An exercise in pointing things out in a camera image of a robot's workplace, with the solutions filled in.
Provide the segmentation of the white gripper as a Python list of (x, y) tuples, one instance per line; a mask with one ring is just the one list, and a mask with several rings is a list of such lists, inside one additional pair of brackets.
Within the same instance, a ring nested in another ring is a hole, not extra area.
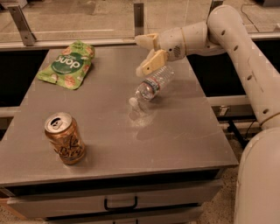
[(136, 69), (137, 77), (144, 77), (157, 71), (167, 60), (181, 60), (186, 56), (184, 35), (182, 29), (178, 27), (161, 32), (159, 35), (157, 33), (138, 35), (135, 42), (138, 46), (151, 50)]

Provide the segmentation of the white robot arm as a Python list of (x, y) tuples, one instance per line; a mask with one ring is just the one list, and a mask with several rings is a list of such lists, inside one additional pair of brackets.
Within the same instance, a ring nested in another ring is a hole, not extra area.
[(238, 11), (222, 4), (205, 22), (138, 35), (135, 41), (150, 51), (138, 76), (186, 55), (228, 54), (262, 128), (241, 156), (234, 224), (280, 224), (280, 74), (248, 35)]

